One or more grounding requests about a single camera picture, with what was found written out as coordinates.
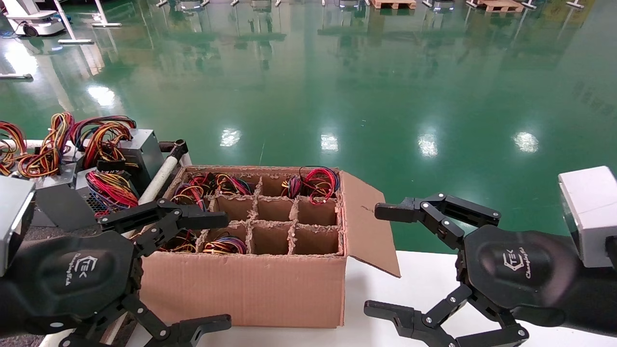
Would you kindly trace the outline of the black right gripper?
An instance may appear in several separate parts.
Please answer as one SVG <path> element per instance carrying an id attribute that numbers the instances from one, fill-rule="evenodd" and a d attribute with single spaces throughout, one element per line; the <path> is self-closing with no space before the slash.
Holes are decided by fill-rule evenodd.
<path id="1" fill-rule="evenodd" d="M 519 347 L 529 333 L 515 319 L 544 327 L 566 323 L 564 301 L 579 270 L 577 251 L 567 237 L 502 230 L 496 227 L 498 211 L 446 194 L 377 203 L 375 217 L 421 223 L 443 244 L 463 253 L 460 278 L 466 285 L 458 286 L 428 313 L 374 300 L 364 303 L 366 316 L 391 321 L 399 336 L 428 347 Z M 480 228 L 465 236 L 456 220 Z M 488 316 L 500 329 L 459 337 L 448 334 L 443 323 L 477 298 L 489 306 Z"/>

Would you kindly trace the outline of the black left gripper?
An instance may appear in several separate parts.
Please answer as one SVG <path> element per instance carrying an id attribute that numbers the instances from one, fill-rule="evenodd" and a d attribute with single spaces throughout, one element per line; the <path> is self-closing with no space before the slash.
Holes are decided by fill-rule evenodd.
<path id="1" fill-rule="evenodd" d="M 94 331 L 125 312 L 151 334 L 146 347 L 196 347 L 204 334 L 231 328 L 229 314 L 167 326 L 136 294 L 129 294 L 139 286 L 139 257 L 152 255 L 182 230 L 227 227 L 227 213 L 160 199 L 106 215 L 98 223 L 105 231 L 99 235 L 22 244 L 10 265 L 11 335 L 54 334 L 91 325 L 76 329 L 60 345 L 108 347 Z M 133 230 L 139 235 L 132 242 L 121 235 Z"/>

